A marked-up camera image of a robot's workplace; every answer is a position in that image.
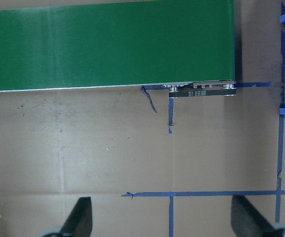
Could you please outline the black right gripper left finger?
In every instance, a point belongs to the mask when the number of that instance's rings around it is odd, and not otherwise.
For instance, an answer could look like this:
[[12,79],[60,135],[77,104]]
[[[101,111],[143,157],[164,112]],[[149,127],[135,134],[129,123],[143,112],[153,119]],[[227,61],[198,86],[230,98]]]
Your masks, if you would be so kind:
[[89,237],[92,232],[91,197],[80,197],[63,224],[61,237]]

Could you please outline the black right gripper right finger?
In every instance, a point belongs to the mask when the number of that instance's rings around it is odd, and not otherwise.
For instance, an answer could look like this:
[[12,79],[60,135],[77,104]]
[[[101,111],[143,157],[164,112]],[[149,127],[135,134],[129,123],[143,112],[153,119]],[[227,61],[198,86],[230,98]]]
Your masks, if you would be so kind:
[[231,227],[237,237],[275,237],[275,229],[245,197],[233,195]]

